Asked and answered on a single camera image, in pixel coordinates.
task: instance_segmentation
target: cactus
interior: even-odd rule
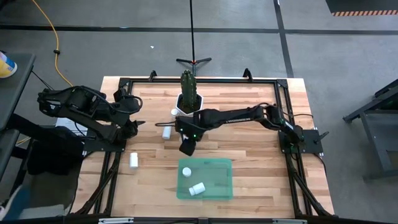
[[[181,90],[182,106],[193,112],[197,105],[197,80],[189,70],[181,74]]]

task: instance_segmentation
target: white small object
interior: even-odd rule
[[[175,118],[176,116],[178,116],[178,110],[177,109],[172,109],[172,117]]]
[[[202,183],[196,184],[193,187],[189,188],[189,193],[191,194],[191,196],[200,194],[202,192],[204,192],[206,190],[205,185]]]
[[[191,174],[192,174],[192,171],[188,167],[184,167],[184,169],[182,169],[182,175],[184,175],[184,177],[190,177]]]
[[[171,133],[172,133],[172,127],[171,126],[164,127],[162,138],[166,139],[166,140],[169,140]]]
[[[138,168],[138,154],[136,152],[130,153],[130,169]]]

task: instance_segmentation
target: green transparent tray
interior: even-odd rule
[[[184,177],[182,169],[191,169],[191,176]],[[203,182],[206,190],[191,196],[189,188]],[[194,200],[231,200],[232,162],[230,159],[180,159],[178,162],[177,198]]]

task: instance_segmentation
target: gray table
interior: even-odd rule
[[[14,113],[35,61],[33,54],[6,55],[17,63],[18,69],[11,77],[0,79],[0,180],[19,135],[18,130],[6,130],[6,126]]]

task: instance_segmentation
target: white pot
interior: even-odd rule
[[[197,94],[197,95],[200,97],[200,99],[201,99],[201,100],[200,100],[200,107],[199,107],[199,110],[196,110],[196,111],[194,111],[194,112],[192,112],[192,113],[186,114],[184,111],[182,111],[180,108],[178,108],[178,98],[180,97],[180,95],[182,95],[182,93],[180,93],[180,94],[177,95],[177,100],[175,101],[175,109],[178,110],[178,115],[179,115],[179,116],[193,116],[193,113],[194,113],[194,112],[200,111],[200,110],[203,109],[203,100],[204,100],[204,97],[201,96],[201,95],[199,95],[199,94]]]

